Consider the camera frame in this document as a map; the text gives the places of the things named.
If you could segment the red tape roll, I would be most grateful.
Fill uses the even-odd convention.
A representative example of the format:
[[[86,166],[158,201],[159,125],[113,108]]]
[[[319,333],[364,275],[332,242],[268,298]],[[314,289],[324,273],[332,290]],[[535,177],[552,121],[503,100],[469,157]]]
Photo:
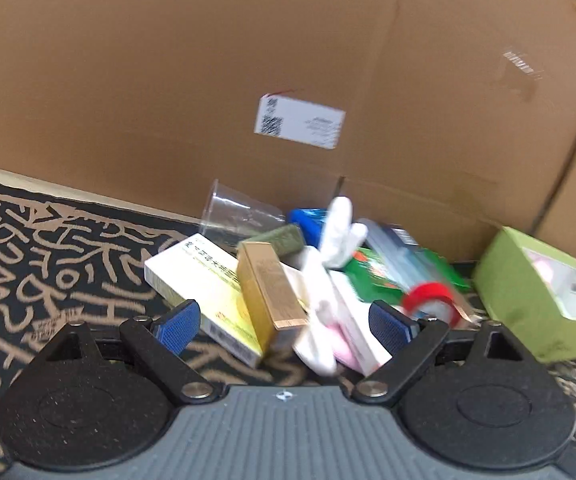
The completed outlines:
[[[456,326],[460,320],[452,289],[439,282],[413,286],[404,294],[401,307],[411,318],[434,316],[451,327]]]

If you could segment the white yellow medicine box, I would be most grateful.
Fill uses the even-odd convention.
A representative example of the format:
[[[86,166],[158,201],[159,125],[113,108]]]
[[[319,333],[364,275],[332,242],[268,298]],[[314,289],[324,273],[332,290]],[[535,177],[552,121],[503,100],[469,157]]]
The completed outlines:
[[[240,290],[237,259],[197,233],[144,263],[144,279],[171,306],[194,300],[200,328],[248,367],[263,358]]]

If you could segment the white shipping label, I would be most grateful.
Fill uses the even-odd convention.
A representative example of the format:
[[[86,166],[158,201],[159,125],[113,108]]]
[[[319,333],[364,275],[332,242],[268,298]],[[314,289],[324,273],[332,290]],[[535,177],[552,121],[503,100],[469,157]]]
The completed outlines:
[[[253,131],[261,136],[333,150],[346,118],[344,110],[281,94],[266,94],[259,103]]]

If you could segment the lime green shoe box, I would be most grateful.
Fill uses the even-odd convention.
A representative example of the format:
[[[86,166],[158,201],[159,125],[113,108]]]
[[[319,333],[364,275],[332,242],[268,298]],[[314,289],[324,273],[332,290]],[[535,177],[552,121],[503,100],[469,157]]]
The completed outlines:
[[[504,228],[486,248],[472,281],[489,317],[540,362],[576,360],[576,258]]]

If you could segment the white rolled socks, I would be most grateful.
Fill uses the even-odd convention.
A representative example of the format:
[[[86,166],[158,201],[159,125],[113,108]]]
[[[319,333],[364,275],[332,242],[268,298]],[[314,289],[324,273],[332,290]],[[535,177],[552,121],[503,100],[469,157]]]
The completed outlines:
[[[317,375],[337,373],[335,341],[329,327],[338,321],[339,300],[330,272],[342,269],[366,237],[366,226],[353,222],[350,198],[337,196],[327,209],[320,244],[304,248],[300,271],[308,300],[308,325],[294,343],[294,352]]]

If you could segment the green plastic case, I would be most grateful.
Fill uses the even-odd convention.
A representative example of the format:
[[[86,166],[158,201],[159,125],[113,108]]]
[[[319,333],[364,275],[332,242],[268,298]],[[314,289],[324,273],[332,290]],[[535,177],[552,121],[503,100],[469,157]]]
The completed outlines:
[[[463,294],[471,292],[469,283],[445,258],[427,248],[422,248],[422,258],[456,290]],[[342,272],[349,279],[356,296],[363,302],[381,299],[388,304],[399,304],[403,297],[399,282],[390,276],[384,259],[373,249],[358,249]]]

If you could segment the large brown cardboard sheet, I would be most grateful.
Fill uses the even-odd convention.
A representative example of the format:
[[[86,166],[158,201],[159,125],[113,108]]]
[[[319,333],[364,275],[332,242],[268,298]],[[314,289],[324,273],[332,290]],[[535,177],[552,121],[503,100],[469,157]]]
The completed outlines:
[[[261,136],[260,99],[346,112]],[[576,257],[576,0],[0,0],[0,169],[196,216],[335,192],[455,260]]]

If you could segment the blue small box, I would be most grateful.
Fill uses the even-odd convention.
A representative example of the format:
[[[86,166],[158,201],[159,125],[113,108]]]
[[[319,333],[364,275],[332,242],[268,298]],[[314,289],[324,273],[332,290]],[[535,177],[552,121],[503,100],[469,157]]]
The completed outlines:
[[[305,244],[318,247],[320,246],[326,214],[327,210],[320,208],[293,209],[288,212],[287,221],[300,228]]]

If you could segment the olive green sponge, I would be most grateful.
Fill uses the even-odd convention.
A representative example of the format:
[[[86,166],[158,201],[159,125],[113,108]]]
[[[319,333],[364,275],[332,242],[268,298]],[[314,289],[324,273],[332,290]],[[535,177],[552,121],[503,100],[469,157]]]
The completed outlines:
[[[238,244],[238,247],[245,243],[270,244],[276,252],[276,255],[279,257],[296,254],[305,248],[305,239],[303,237],[302,229],[300,229],[300,226],[295,223],[288,223],[277,229],[248,237],[245,240],[242,240]]]

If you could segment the clear plastic cup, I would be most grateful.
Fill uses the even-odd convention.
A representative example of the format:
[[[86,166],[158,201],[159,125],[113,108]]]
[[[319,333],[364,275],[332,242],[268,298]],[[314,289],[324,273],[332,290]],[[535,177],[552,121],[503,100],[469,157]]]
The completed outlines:
[[[278,229],[285,222],[284,214],[275,206],[215,179],[203,208],[199,233],[215,245],[234,252],[242,240]]]

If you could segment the gold rectangular box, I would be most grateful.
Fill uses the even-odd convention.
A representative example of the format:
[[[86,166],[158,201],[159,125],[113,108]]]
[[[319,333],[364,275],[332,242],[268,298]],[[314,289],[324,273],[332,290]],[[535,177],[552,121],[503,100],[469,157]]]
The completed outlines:
[[[262,354],[290,349],[308,317],[272,245],[242,242],[237,277]]]

